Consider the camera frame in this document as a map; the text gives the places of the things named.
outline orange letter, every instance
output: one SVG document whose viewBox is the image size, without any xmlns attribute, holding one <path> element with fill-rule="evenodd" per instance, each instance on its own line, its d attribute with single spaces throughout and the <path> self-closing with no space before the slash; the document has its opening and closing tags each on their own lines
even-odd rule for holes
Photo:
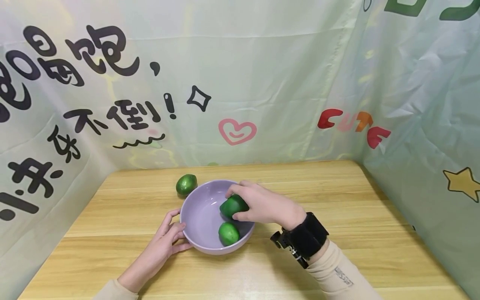
<svg viewBox="0 0 480 300">
<path fill-rule="evenodd" d="M 373 118 L 372 116 L 366 112 L 366 111 L 361 111 L 359 112 L 359 115 L 357 117 L 357 120 L 360 121 L 359 125 L 357 126 L 357 129 L 355 132 L 361 132 L 367 125 L 372 126 L 373 125 Z"/>
<path fill-rule="evenodd" d="M 328 119 L 331 117 L 341 116 L 343 114 L 342 110 L 329 108 L 322 112 L 320 115 L 320 119 L 318 120 L 317 127 L 320 129 L 327 129 L 331 128 L 335 125 L 335 123 L 330 122 Z"/>
<path fill-rule="evenodd" d="M 337 126 L 337 129 L 340 130 L 340 131 L 349 131 L 350 129 L 352 129 L 353 127 L 353 122 L 355 122 L 356 120 L 356 115 L 353 115 L 352 116 L 352 119 L 350 120 L 350 123 L 347 123 L 348 122 L 348 119 L 350 118 L 350 114 L 347 113 L 343 119 L 340 121 L 340 123 L 338 124 Z"/>
<path fill-rule="evenodd" d="M 375 126 L 367 131 L 367 143 L 370 148 L 375 149 L 382 141 L 382 137 L 387 138 L 392 132 L 387 129 Z"/>
</svg>

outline sleeve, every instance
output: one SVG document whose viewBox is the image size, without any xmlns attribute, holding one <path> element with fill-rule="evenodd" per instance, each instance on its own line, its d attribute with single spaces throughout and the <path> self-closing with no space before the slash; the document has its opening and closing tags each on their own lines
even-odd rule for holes
<svg viewBox="0 0 480 300">
<path fill-rule="evenodd" d="M 330 241 L 322 257 L 307 268 L 327 300 L 382 300 L 357 267 Z"/>
<path fill-rule="evenodd" d="M 92 300 L 138 300 L 138 294 L 130 292 L 117 280 L 110 280 Z"/>
</svg>

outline pink heart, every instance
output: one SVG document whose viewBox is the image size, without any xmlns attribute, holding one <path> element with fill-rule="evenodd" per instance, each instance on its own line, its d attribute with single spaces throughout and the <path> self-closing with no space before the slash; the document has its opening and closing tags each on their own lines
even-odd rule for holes
<svg viewBox="0 0 480 300">
<path fill-rule="evenodd" d="M 229 139 L 229 137 L 225 133 L 224 127 L 225 127 L 225 124 L 227 124 L 227 123 L 230 123 L 230 124 L 233 125 L 233 129 L 235 130 L 235 132 L 239 132 L 242 128 L 245 128 L 245 127 L 250 127 L 252 131 L 250 132 L 249 135 L 245 136 L 243 139 L 240 139 L 238 141 L 233 142 Z M 238 122 L 235 121 L 234 119 L 223 119 L 223 120 L 221 120 L 220 123 L 218 124 L 218 130 L 220 131 L 220 134 L 222 135 L 223 139 L 225 141 L 227 141 L 227 143 L 229 143 L 231 146 L 238 145 L 238 144 L 244 143 L 246 141 L 249 141 L 257 134 L 257 126 L 255 126 L 255 124 L 253 124 L 252 122 L 245 122 L 245 123 L 242 123 L 242 124 L 238 124 Z M 233 138 L 244 136 L 243 133 L 234 134 L 233 132 L 229 132 L 229 135 Z"/>
</svg>

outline lime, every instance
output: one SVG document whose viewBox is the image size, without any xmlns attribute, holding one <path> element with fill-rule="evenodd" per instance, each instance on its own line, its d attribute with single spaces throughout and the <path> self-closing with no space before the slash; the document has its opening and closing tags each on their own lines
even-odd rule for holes
<svg viewBox="0 0 480 300">
<path fill-rule="evenodd" d="M 249 210 L 249 207 L 246 202 L 236 194 L 231 195 L 220 205 L 220 212 L 230 219 L 232 219 L 232 216 L 237 212 L 246 212 L 247 210 Z"/>
<path fill-rule="evenodd" d="M 230 246 L 240 239 L 239 230 L 232 223 L 225 222 L 218 229 L 218 236 L 224 246 Z"/>
<path fill-rule="evenodd" d="M 177 181 L 177 193 L 181 196 L 187 196 L 197 188 L 197 177 L 193 174 L 186 174 Z"/>
</svg>

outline green letter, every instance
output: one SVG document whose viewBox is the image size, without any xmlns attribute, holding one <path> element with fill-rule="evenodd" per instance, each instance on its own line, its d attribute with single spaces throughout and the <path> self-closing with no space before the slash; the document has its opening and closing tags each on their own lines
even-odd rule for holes
<svg viewBox="0 0 480 300">
<path fill-rule="evenodd" d="M 417 0 L 413 5 L 398 3 L 398 0 L 388 0 L 385 5 L 386 12 L 394 12 L 409 17 L 418 17 L 427 0 Z"/>
<path fill-rule="evenodd" d="M 449 7 L 440 14 L 442 21 L 464 21 L 473 16 L 480 8 L 480 0 L 473 0 L 466 7 Z"/>
</svg>

